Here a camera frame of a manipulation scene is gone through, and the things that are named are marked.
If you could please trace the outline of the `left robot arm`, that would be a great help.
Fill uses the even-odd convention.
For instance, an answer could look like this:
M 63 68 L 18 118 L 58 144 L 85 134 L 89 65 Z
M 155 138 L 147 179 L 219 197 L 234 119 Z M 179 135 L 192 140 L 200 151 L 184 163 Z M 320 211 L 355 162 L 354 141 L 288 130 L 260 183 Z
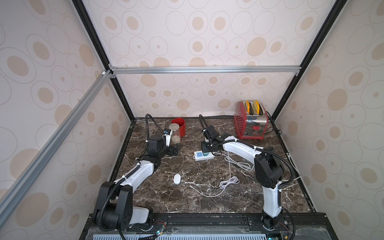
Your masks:
M 178 154 L 179 145 L 171 144 L 172 130 L 162 129 L 146 114 L 146 148 L 136 166 L 113 182 L 104 182 L 99 190 L 92 221 L 101 231 L 124 231 L 130 225 L 146 224 L 150 210 L 133 205 L 137 188 L 161 165 L 162 158 Z

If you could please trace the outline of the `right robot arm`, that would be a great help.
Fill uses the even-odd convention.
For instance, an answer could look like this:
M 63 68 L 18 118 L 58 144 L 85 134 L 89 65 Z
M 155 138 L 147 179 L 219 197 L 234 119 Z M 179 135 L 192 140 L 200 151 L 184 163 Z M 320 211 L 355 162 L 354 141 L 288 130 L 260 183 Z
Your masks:
M 207 124 L 202 115 L 199 115 L 199 121 L 205 137 L 202 142 L 204 153 L 226 151 L 254 164 L 256 181 L 263 187 L 262 223 L 265 229 L 274 230 L 282 219 L 282 188 L 295 179 L 292 165 L 272 147 L 261 148 L 228 134 L 221 135 L 212 125 Z

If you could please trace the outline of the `white power strip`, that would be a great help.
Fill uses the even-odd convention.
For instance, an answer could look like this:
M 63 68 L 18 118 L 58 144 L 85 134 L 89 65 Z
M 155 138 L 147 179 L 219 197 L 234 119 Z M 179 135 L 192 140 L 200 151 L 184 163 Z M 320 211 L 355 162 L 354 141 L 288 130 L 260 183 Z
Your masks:
M 202 151 L 196 151 L 194 152 L 193 159 L 198 162 L 198 161 L 205 161 L 205 160 L 211 160 L 215 156 L 212 154 L 211 156 L 204 156 Z

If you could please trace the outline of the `white earbud charging case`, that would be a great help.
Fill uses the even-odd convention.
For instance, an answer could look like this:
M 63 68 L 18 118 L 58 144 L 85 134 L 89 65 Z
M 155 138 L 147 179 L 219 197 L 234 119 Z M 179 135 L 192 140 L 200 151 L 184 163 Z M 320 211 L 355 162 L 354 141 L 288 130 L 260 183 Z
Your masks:
M 173 182 L 175 185 L 179 185 L 181 183 L 181 175 L 180 174 L 175 174 L 173 178 Z

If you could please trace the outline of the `red metal cup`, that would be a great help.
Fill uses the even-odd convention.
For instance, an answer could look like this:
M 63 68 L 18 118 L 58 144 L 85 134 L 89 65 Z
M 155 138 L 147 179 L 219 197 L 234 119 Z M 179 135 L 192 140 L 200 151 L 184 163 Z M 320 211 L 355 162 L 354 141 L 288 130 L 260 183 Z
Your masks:
M 183 118 L 176 118 L 173 119 L 171 123 L 177 124 L 179 126 L 180 137 L 184 138 L 184 136 L 186 135 L 186 121 Z

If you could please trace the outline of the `red chrome toaster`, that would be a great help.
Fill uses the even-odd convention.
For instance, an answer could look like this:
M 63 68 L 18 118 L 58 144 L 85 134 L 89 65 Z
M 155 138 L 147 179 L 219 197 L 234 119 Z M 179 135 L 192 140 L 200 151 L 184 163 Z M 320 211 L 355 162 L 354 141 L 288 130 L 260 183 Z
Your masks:
M 240 140 L 263 140 L 269 125 L 266 109 L 258 101 L 237 102 L 234 121 Z

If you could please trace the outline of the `horizontal aluminium frame bar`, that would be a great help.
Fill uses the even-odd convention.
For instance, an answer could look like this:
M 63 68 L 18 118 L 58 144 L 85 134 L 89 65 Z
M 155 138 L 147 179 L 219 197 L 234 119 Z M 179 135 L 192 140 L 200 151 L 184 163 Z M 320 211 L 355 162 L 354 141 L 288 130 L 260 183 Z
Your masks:
M 114 74 L 298 73 L 300 66 L 112 67 Z

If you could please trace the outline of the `diagonal aluminium frame bar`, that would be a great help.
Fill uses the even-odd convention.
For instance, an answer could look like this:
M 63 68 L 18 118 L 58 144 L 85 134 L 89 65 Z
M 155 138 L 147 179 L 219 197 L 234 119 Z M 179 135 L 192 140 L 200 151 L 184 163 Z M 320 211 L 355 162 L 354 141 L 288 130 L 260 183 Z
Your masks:
M 1 227 L 3 227 L 8 221 L 17 206 L 20 204 L 21 200 L 30 190 L 36 179 L 42 173 L 64 140 L 68 137 L 71 130 L 74 128 L 92 101 L 95 99 L 98 92 L 111 76 L 112 71 L 105 70 L 105 72 L 98 77 L 98 79 L 93 83 L 93 85 L 82 97 L 76 107 L 65 118 L 62 124 L 51 136 L 51 138 L 46 142 L 44 147 L 33 158 L 32 162 L 22 172 L 20 177 L 3 197 L 1 202 Z

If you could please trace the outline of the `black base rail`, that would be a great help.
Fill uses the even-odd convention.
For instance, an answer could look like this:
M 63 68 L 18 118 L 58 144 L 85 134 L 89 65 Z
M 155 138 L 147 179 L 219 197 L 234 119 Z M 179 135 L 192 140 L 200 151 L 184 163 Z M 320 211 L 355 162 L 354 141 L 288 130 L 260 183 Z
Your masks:
M 266 230 L 261 214 L 153 214 L 145 224 L 102 232 L 88 220 L 82 240 L 336 240 L 325 213 L 284 213 L 274 230 Z

